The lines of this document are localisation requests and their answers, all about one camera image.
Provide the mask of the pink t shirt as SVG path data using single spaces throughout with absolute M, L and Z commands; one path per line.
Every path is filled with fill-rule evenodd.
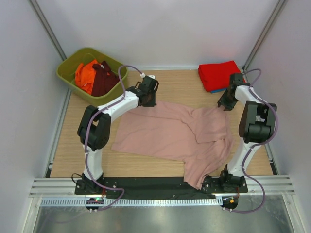
M 184 181 L 201 189 L 234 145 L 227 113 L 218 107 L 191 108 L 159 101 L 122 115 L 111 149 L 184 163 Z

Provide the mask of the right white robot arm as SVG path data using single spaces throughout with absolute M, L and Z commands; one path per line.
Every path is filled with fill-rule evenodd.
M 229 86 L 217 104 L 225 111 L 231 111 L 237 102 L 244 105 L 238 128 L 241 140 L 219 178 L 220 189 L 227 193 L 246 186 L 245 172 L 251 159 L 258 148 L 269 142 L 276 130 L 276 105 L 258 97 L 251 84 L 243 81 L 241 73 L 230 75 Z

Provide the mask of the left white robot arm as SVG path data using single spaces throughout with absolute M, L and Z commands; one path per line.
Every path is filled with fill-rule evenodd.
M 143 76 L 136 86 L 101 106 L 90 105 L 85 109 L 77 134 L 84 146 L 85 169 L 76 182 L 75 194 L 99 194 L 104 189 L 102 169 L 103 148 L 109 141 L 111 124 L 118 117 L 139 106 L 156 106 L 159 82 L 154 75 Z

